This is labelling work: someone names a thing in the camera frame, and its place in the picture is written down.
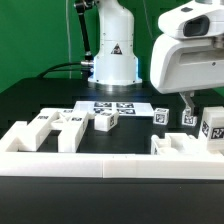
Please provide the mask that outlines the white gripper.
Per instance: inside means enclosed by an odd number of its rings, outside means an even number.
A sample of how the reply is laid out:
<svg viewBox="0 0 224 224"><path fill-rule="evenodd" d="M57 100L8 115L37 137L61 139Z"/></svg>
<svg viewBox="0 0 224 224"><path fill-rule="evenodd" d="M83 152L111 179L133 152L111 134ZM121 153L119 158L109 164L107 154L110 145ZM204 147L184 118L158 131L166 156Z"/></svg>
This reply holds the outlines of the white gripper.
<svg viewBox="0 0 224 224"><path fill-rule="evenodd" d="M161 93L180 92L193 116L192 90L224 86L224 4L184 4L162 14L158 27L151 83Z"/></svg>

